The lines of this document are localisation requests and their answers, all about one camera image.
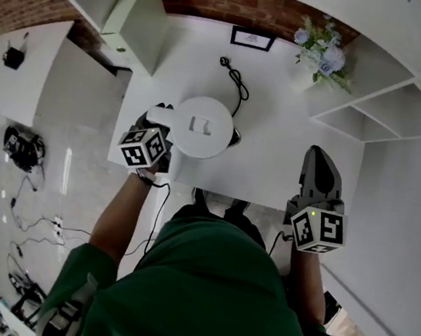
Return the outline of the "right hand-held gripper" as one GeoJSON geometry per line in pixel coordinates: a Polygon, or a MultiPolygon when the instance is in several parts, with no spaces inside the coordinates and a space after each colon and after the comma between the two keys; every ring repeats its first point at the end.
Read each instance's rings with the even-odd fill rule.
{"type": "Polygon", "coordinates": [[[317,145],[305,154],[300,175],[300,196],[287,201],[284,225],[292,227],[298,251],[323,254],[346,243],[348,218],[342,199],[342,179],[333,160],[317,145]],[[313,198],[324,201],[309,203],[313,198]]]}

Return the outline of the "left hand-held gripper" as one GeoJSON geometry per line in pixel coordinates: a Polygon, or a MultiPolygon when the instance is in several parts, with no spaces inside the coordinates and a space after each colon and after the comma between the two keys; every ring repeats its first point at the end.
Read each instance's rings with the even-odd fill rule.
{"type": "MultiPolygon", "coordinates": [[[[166,109],[174,110],[169,104],[166,109]]],[[[120,134],[115,163],[128,169],[148,169],[158,165],[160,174],[173,175],[175,157],[169,129],[147,120],[148,112],[143,112],[135,126],[120,134]]]]}

